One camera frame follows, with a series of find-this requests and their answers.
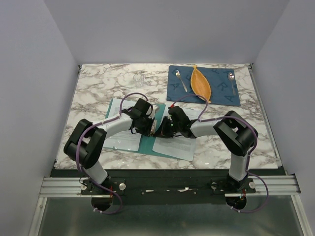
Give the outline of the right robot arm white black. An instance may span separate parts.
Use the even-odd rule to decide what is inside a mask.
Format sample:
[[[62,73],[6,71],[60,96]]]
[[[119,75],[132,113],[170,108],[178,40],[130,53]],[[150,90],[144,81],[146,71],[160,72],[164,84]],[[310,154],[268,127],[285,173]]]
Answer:
[[[229,111],[219,118],[190,119],[182,108],[171,106],[154,137],[168,139],[177,134],[190,139],[218,135],[231,152],[227,189],[233,193],[243,189],[249,175],[250,155],[257,146],[258,133],[241,116],[235,111]]]

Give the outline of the teal green folder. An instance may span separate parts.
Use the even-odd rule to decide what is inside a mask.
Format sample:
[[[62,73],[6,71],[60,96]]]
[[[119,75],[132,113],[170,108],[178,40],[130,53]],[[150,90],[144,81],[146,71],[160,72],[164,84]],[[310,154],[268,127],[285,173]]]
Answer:
[[[113,98],[111,100],[106,118],[118,114],[120,102],[121,99]],[[167,108],[165,104],[157,104],[157,107],[158,111],[155,118],[157,125],[160,125],[164,116],[167,115]],[[183,110],[190,119],[197,118],[199,114],[198,111],[185,108]],[[188,139],[182,136],[164,139],[146,137],[140,134],[131,134],[130,131],[124,131],[106,138],[103,147],[192,161],[196,149],[196,139]]]

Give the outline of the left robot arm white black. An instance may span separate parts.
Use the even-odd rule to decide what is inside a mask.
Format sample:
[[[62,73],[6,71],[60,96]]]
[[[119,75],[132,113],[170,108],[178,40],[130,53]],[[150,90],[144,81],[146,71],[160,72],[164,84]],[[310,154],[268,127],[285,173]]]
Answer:
[[[128,130],[149,136],[155,121],[154,116],[153,105],[139,98],[132,107],[120,107],[117,115],[104,121],[92,123],[82,119],[68,138],[63,152],[76,162],[79,171],[84,172],[93,181],[93,190],[104,194],[109,189],[110,178],[99,162],[105,140]]]

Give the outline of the silver folder clip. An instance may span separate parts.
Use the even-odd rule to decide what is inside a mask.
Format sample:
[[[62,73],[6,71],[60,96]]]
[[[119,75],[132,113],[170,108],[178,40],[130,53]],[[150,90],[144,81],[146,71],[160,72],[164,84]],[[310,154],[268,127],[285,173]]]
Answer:
[[[151,126],[151,130],[150,130],[150,135],[153,136],[156,132],[156,126],[157,126],[157,120],[155,119],[152,123],[152,126]]]

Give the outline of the white printed paper files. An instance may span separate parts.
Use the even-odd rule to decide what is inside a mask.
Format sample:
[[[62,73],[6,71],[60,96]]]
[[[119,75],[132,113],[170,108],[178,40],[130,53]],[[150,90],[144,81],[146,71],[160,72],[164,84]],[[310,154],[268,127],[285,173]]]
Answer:
[[[158,154],[186,161],[193,160],[195,149],[196,139],[189,139],[183,136],[173,138],[156,138],[153,145],[153,151]]]

